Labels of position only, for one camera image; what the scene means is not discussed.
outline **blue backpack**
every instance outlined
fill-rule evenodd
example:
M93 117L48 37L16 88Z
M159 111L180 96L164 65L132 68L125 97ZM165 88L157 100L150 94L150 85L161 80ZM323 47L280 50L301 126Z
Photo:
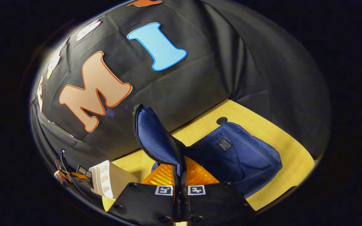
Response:
M244 198L263 188L283 167L276 149L232 122L223 123L186 147L167 132L152 108L137 105L134 130L142 149L156 160L152 171L159 164L170 164L181 176L186 170L187 156L218 181L233 183Z

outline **yellow table surface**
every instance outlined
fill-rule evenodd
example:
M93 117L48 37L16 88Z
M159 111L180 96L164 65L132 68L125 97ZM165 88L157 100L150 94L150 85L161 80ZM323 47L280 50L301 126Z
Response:
M311 155L293 137L253 111L228 99L174 131L172 135L190 146L215 130L219 126L216 121L220 117L227 117L229 122L242 126L280 153L283 168L266 186L246 199L254 210L266 206L292 186L299 185L313 169L315 164ZM143 180L150 174L155 161L143 150L138 150L113 163ZM114 200L105 197L102 200L106 211L114 203Z

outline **black cloth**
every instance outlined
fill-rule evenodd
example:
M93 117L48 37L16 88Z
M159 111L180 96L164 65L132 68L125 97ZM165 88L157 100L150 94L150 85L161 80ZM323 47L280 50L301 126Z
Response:
M323 77L305 48L260 14L224 0L166 0L147 7L123 4L86 21L79 29L96 19L102 23L82 40L76 41L77 30L57 44L58 65L46 80L47 59L33 88L36 93L40 77L45 76L41 128L56 152L66 149L71 166L89 168L139 149L131 116L137 103L155 109L165 129L172 132L231 99L289 133L315 159L325 149L330 106ZM183 60L159 72L152 70L153 59L145 48L126 38L152 22L161 24L160 30L175 47L187 51ZM99 119L89 133L58 99L67 84L84 88L82 65L97 51L104 52L108 68L133 89L112 108L105 106L100 95L106 114L88 112ZM44 155L47 161L53 160Z

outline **orange letter m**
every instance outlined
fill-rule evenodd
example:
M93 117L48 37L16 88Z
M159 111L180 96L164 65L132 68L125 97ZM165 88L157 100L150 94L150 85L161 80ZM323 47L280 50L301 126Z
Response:
M85 125L87 132L92 132L99 120L86 114L85 110L105 115L98 91L106 99L107 107L119 104L132 90L129 83L122 83L105 65L103 52L98 51L83 63L82 77L84 89L66 85L59 96L59 103L65 104Z

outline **zipper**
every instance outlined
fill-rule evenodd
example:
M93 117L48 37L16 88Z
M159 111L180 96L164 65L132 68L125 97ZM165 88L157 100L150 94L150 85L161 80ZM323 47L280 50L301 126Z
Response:
M140 110L142 109L143 107L143 104L137 104L135 107L134 107L134 111L132 113L132 116L134 118L134 135L135 135L135 138L136 138L136 141L138 142L139 146L141 147L141 149L147 154L147 156L149 156L151 159L153 159L154 161L160 163L160 164L164 164L164 165L170 165L170 166L175 166L175 168L177 169L177 166L175 164L171 164L171 163L165 163L165 162L162 162L160 160L158 160L156 157L154 157L153 155L150 154L150 152L145 148L145 146L142 145L141 141L139 140L139 136L138 136L138 133L136 132L137 130L137 127L138 127L138 115L139 115L139 112Z

